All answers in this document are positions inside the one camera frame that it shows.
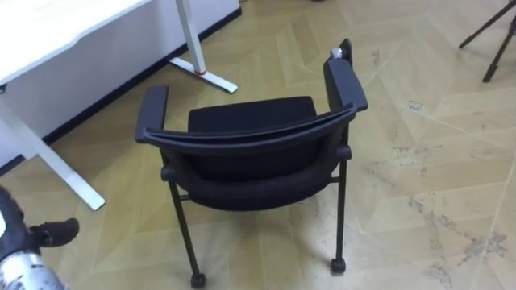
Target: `herringbone parquet floor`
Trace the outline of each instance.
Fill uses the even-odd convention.
[[[167,127],[193,108],[310,95],[327,110],[323,61],[344,38],[370,108],[352,123],[344,276],[333,277],[336,192],[263,213],[185,203],[210,290],[515,290],[516,46],[481,78],[510,19],[457,45],[506,0],[249,0],[203,43],[228,95],[167,67],[54,145],[107,199],[91,212],[39,159],[2,177],[27,222],[76,216],[44,257],[73,290],[189,288],[160,157],[133,141],[144,90],[171,87]]]

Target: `baseboard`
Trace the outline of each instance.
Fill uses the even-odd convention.
[[[213,35],[215,32],[217,32],[220,29],[222,29],[223,27],[225,27],[231,21],[237,19],[240,15],[242,15],[242,8],[239,8],[239,9],[231,12],[229,15],[227,15],[223,19],[219,20],[214,25],[208,27],[206,30],[199,33],[199,39],[201,41],[203,41],[204,39],[208,38],[210,35]],[[155,64],[146,68],[145,70],[140,72],[138,75],[134,76],[129,81],[125,82],[123,85],[120,85],[117,89],[115,89],[111,93],[108,93],[105,97],[96,101],[93,105],[91,105],[90,107],[88,107],[85,110],[83,110],[82,112],[80,112],[77,116],[71,118],[65,124],[59,126],[57,129],[52,131],[50,134],[44,136],[43,141],[46,144],[54,143],[61,137],[68,134],[73,129],[77,128],[83,122],[85,122],[89,118],[93,117],[96,113],[98,113],[102,109],[106,108],[109,104],[111,104],[112,102],[119,99],[125,93],[127,93],[128,91],[130,91],[131,89],[136,87],[139,83],[141,83],[145,79],[149,78],[154,73],[157,73],[160,69],[169,65],[169,60],[171,60],[173,57],[180,56],[187,51],[188,51],[188,47],[186,46],[186,43],[181,45],[179,48],[175,49],[173,52],[170,52],[167,56],[165,56],[161,60],[158,60]],[[11,169],[13,169],[17,165],[21,164],[24,160],[25,159],[21,155],[16,156],[14,159],[9,161],[7,164],[0,167],[0,176],[6,174]]]

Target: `chair caster wheel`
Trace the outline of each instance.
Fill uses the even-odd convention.
[[[204,285],[206,285],[206,276],[204,274],[199,273],[197,275],[192,275],[192,278],[190,279],[190,286],[192,286],[192,288],[203,288]]]
[[[331,271],[334,273],[344,273],[346,271],[346,262],[344,262],[344,259],[332,259]]]

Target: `desk leg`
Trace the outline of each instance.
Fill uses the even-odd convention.
[[[191,72],[198,77],[201,77],[205,81],[210,82],[212,85],[216,85],[221,89],[225,89],[229,93],[234,93],[238,87],[219,76],[214,75],[211,72],[206,71],[206,65],[204,64],[204,58],[202,56],[201,43],[199,42],[197,29],[195,29],[195,23],[192,18],[192,10],[189,6],[189,0],[176,0],[177,11],[179,12],[179,18],[181,19],[181,25],[183,32],[185,33],[186,43],[189,51],[192,53],[193,64],[188,61],[182,60],[179,57],[175,57],[170,60],[171,64],[183,68],[184,70]]]
[[[104,198],[16,116],[2,99],[0,99],[0,119],[27,148],[22,152],[25,158],[39,155],[91,209],[97,210],[106,203]]]

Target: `chair armrest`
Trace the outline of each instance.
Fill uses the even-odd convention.
[[[349,103],[355,104],[357,111],[368,108],[362,85],[347,60],[327,60],[323,70],[331,110],[338,110]]]
[[[144,137],[146,128],[163,129],[168,95],[169,87],[167,85],[154,85],[145,91],[136,121],[135,139],[137,143],[147,142]]]

